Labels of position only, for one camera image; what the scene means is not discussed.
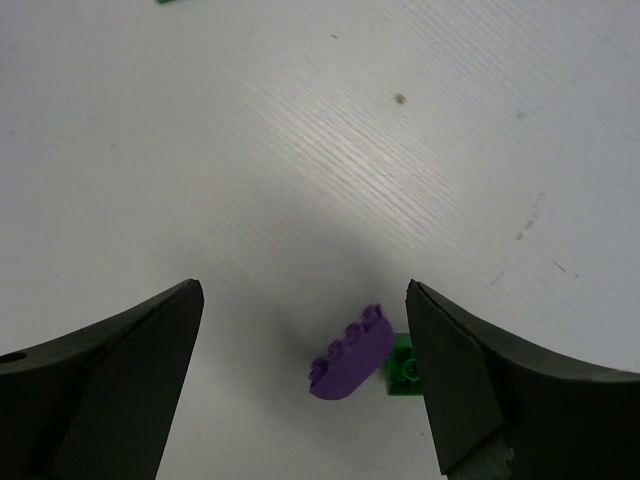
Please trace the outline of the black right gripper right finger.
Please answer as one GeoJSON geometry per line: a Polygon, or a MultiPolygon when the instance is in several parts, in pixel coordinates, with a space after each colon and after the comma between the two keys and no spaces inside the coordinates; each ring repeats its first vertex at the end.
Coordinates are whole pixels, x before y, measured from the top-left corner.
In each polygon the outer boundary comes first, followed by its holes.
{"type": "Polygon", "coordinates": [[[445,477],[638,477],[636,373],[543,348],[419,281],[406,312],[445,477]]]}

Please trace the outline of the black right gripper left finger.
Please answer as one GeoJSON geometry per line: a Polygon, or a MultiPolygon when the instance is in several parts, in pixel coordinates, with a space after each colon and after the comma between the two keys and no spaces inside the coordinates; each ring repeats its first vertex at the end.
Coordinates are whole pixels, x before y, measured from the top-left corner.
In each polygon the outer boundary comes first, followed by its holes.
{"type": "Polygon", "coordinates": [[[202,286],[189,279],[2,355],[2,478],[155,478],[203,308],[202,286]]]}

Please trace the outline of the purple lego brick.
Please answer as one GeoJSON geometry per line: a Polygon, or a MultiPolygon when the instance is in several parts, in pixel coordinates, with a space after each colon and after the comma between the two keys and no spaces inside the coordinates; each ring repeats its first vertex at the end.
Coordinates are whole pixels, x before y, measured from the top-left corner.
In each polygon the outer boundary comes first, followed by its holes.
{"type": "Polygon", "coordinates": [[[394,344],[393,327],[381,306],[367,306],[361,319],[349,324],[344,336],[311,363],[309,392],[325,401],[350,396],[385,363],[394,344]]]}

